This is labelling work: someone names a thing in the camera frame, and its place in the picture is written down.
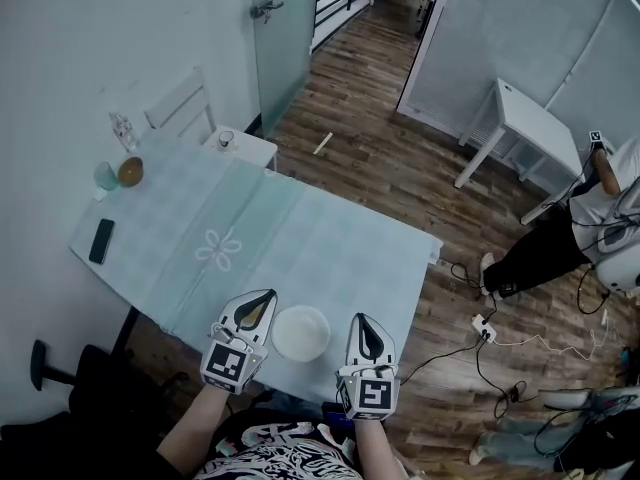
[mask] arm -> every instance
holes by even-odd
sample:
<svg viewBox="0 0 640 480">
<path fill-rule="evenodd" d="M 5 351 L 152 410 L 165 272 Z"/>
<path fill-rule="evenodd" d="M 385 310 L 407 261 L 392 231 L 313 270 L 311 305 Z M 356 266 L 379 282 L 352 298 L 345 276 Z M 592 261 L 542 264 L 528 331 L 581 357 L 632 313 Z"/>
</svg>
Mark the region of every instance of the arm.
<svg viewBox="0 0 640 480">
<path fill-rule="evenodd" d="M 354 420 L 358 456 L 365 480 L 402 480 L 382 423 L 374 420 Z"/>
<path fill-rule="evenodd" d="M 593 153 L 591 163 L 598 171 L 598 176 L 600 177 L 604 191 L 611 197 L 618 197 L 621 192 L 620 185 L 618 184 L 616 175 L 613 173 L 604 149 L 598 149 Z"/>
<path fill-rule="evenodd" d="M 158 453 L 182 476 L 192 478 L 204 464 L 228 396 L 226 391 L 205 385 L 158 446 Z"/>
</svg>

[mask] foot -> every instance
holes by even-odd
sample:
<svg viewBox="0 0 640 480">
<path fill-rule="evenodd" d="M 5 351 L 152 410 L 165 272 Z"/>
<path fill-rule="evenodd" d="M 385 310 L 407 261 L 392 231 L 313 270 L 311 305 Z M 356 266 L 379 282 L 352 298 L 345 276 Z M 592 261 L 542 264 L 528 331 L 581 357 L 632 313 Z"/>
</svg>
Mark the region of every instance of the foot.
<svg viewBox="0 0 640 480">
<path fill-rule="evenodd" d="M 480 260 L 480 291 L 482 295 L 489 295 L 489 290 L 484 287 L 484 271 L 493 265 L 496 260 L 493 258 L 493 254 L 488 252 Z"/>
<path fill-rule="evenodd" d="M 476 441 L 476 444 L 474 445 L 473 450 L 471 450 L 471 453 L 469 453 L 469 464 L 471 466 L 477 466 L 478 464 L 480 464 L 480 461 L 482 461 L 482 459 L 486 457 L 486 455 L 480 452 L 480 441 L 483 438 L 487 437 L 489 434 L 491 434 L 491 432 L 485 432 L 484 434 L 482 434 Z"/>
</svg>

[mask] white cable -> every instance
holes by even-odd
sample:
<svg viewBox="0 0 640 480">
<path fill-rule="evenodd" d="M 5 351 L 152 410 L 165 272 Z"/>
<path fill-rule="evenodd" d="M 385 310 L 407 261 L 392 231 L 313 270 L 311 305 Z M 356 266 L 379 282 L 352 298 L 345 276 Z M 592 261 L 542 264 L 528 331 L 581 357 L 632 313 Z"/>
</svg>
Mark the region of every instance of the white cable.
<svg viewBox="0 0 640 480">
<path fill-rule="evenodd" d="M 567 348 L 563 348 L 563 349 L 558 349 L 558 348 L 551 348 L 549 345 L 547 345 L 547 342 L 544 341 L 544 338 L 542 336 L 540 336 L 539 334 L 536 334 L 535 336 L 531 336 L 531 338 L 528 338 L 524 341 L 521 341 L 519 343 L 498 343 L 497 341 L 494 340 L 493 344 L 494 345 L 499 345 L 501 347 L 516 347 L 519 345 L 524 345 L 525 343 L 529 343 L 532 340 L 535 340 L 536 338 L 539 338 L 540 341 L 542 342 L 542 344 L 547 347 L 547 349 L 549 349 L 550 352 L 557 352 L 558 354 L 563 354 L 564 352 L 566 352 L 567 350 L 573 350 L 576 354 L 578 354 L 582 359 L 584 359 L 585 361 L 591 361 L 591 358 L 593 357 L 593 354 L 596 351 L 596 348 L 600 348 L 604 346 L 605 341 L 607 341 L 607 335 L 609 334 L 609 318 L 607 317 L 607 330 L 604 333 L 604 337 L 602 338 L 602 343 L 600 343 L 598 345 L 598 343 L 596 342 L 596 333 L 593 331 L 593 329 L 591 329 L 591 331 L 589 331 L 589 335 L 591 336 L 591 340 L 593 341 L 593 348 L 591 349 L 591 354 L 589 354 L 589 357 L 585 357 L 582 352 L 580 352 L 577 348 L 575 347 L 567 347 Z"/>
</svg>

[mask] white chair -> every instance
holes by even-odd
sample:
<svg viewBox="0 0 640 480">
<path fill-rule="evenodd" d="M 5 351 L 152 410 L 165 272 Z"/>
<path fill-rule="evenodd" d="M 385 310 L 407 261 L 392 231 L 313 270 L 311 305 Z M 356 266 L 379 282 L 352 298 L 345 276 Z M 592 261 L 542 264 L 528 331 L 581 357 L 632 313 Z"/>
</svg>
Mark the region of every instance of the white chair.
<svg viewBox="0 0 640 480">
<path fill-rule="evenodd" d="M 199 66 L 196 66 L 193 72 L 169 94 L 146 110 L 145 115 L 152 128 L 176 137 L 182 137 L 187 129 L 204 116 L 211 132 L 210 134 L 206 132 L 204 136 L 199 137 L 200 144 L 216 148 L 222 154 L 231 154 L 261 167 L 267 167 L 273 163 L 273 170 L 277 170 L 278 147 L 273 142 L 228 126 L 216 125 L 202 69 Z M 222 148 L 218 140 L 223 132 L 233 133 L 233 141 L 228 148 Z"/>
</svg>

